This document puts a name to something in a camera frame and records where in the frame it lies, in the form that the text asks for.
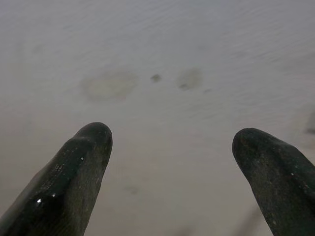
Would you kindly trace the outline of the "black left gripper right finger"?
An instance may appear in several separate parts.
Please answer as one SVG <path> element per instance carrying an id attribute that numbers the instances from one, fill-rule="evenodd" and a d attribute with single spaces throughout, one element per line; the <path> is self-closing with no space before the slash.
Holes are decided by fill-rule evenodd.
<path id="1" fill-rule="evenodd" d="M 315 236 L 315 166 L 295 146 L 256 128 L 232 153 L 273 236 Z"/>

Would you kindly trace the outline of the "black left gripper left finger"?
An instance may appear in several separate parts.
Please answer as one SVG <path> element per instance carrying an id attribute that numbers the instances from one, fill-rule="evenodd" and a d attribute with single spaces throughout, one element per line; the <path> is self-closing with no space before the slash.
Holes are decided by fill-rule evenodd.
<path id="1" fill-rule="evenodd" d="M 112 144 L 104 123 L 82 127 L 0 217 L 0 236 L 84 236 Z"/>

